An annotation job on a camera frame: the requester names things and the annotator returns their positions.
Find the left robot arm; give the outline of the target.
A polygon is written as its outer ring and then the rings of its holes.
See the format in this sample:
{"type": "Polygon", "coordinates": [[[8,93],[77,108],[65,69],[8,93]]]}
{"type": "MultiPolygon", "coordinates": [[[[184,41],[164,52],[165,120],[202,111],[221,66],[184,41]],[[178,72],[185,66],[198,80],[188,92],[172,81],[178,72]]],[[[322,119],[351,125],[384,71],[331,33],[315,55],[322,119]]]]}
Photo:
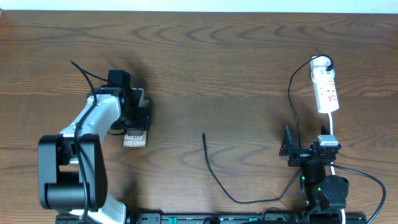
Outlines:
{"type": "Polygon", "coordinates": [[[150,101],[142,88],[97,88],[76,119],[38,143],[39,200],[56,223],[135,223],[128,206],[108,192],[101,143],[109,130],[123,147],[145,148],[150,101]]]}

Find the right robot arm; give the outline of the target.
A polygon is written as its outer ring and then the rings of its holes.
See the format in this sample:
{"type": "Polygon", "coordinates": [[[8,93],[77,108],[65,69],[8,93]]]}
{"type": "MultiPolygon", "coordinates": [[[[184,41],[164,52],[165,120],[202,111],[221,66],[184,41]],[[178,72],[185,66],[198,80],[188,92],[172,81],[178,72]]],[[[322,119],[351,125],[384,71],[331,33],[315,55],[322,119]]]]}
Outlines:
{"type": "Polygon", "coordinates": [[[325,126],[321,127],[318,139],[306,149],[296,147],[289,127],[284,128],[279,155],[289,158],[289,167],[299,167],[301,170],[300,188],[302,197],[308,202],[306,216],[339,213],[346,208],[348,180],[338,175],[328,175],[325,169],[335,161],[340,149],[338,140],[325,126]]]}

